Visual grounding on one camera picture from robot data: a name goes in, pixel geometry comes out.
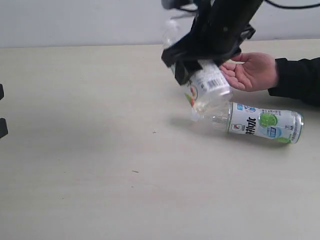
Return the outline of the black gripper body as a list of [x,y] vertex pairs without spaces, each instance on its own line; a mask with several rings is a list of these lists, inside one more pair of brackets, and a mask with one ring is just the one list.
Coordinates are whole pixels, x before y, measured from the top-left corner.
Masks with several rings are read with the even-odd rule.
[[212,60],[220,66],[241,53],[240,45],[255,33],[249,18],[201,12],[186,35],[164,48],[161,60],[167,67],[198,60]]

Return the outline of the black sleeved forearm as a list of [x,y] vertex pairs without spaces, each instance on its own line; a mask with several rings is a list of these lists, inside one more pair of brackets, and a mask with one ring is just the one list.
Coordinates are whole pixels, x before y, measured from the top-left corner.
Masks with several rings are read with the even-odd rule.
[[277,58],[277,84],[268,89],[270,96],[290,98],[305,104],[320,105],[320,59],[288,60]]

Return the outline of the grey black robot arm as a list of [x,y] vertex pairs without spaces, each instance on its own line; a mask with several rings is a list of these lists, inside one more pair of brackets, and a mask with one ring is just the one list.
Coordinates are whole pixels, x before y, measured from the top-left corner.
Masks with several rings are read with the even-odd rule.
[[241,44],[255,34],[250,20],[260,0],[163,0],[166,10],[192,17],[190,31],[182,34],[177,19],[167,22],[161,60],[184,89],[195,120],[209,109],[228,103],[231,87],[219,67],[241,53]]

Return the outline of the person's open hand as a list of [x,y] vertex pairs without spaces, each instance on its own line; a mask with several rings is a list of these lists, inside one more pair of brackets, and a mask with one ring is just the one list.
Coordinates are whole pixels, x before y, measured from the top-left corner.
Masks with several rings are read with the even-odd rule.
[[229,85],[246,92],[264,91],[278,84],[275,58],[266,53],[241,53],[225,62],[219,69]]

